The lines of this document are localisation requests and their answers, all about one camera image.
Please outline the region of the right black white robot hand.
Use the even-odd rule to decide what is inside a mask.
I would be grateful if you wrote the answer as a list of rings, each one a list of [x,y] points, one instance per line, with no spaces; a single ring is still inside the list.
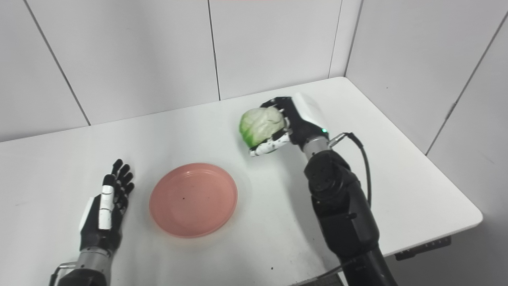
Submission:
[[[330,149],[321,110],[302,93],[275,97],[248,110],[241,116],[239,131],[250,157],[272,153],[289,143],[297,145],[308,159]]]

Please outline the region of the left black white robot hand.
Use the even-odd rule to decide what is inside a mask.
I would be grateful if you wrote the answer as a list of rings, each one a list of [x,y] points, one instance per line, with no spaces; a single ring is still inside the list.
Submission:
[[[103,178],[100,194],[89,203],[88,212],[83,220],[79,249],[101,249],[108,256],[114,255],[121,240],[121,225],[129,206],[129,195],[134,190],[134,175],[131,167],[120,158],[110,173]]]

